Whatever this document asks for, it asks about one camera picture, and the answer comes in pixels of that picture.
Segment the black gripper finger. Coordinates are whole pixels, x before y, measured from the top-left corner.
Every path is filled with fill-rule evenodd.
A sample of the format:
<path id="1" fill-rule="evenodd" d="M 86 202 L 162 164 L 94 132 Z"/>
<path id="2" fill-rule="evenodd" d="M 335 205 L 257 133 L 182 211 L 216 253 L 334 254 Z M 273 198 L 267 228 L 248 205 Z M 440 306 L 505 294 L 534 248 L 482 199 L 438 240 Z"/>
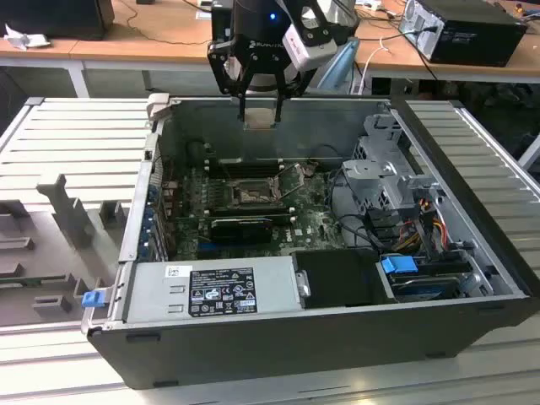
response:
<path id="1" fill-rule="evenodd" d="M 274 122 L 281 122 L 282 107 L 285 100 L 298 98 L 302 96 L 311 80 L 315 76 L 315 70 L 297 73 L 291 83 L 285 81 L 284 70 L 280 67 L 274 67 L 272 70 L 277 84 L 277 101 L 275 105 Z"/>
<path id="2" fill-rule="evenodd" d="M 240 72 L 236 78 L 232 78 L 225 68 L 225 63 L 235 55 L 236 40 L 226 42 L 211 41 L 208 45 L 208 62 L 213 72 L 216 83 L 223 95 L 229 95 L 239 100 L 238 119 L 245 121 L 246 117 L 246 92 L 254 77 L 254 65 L 248 59 L 246 65 L 240 65 Z"/>

